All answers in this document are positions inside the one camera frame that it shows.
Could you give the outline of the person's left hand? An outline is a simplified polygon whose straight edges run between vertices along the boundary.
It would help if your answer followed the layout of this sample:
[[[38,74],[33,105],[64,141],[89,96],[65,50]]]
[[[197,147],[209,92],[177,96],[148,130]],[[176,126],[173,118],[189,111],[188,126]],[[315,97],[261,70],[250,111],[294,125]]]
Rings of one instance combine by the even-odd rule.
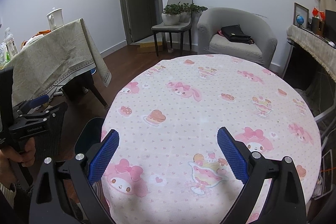
[[[25,167],[30,167],[35,161],[35,140],[30,138],[25,144],[24,152],[18,153],[12,147],[1,149],[0,152],[0,181],[1,184],[9,189],[12,184],[17,183],[17,178],[10,166],[10,160],[22,163]]]

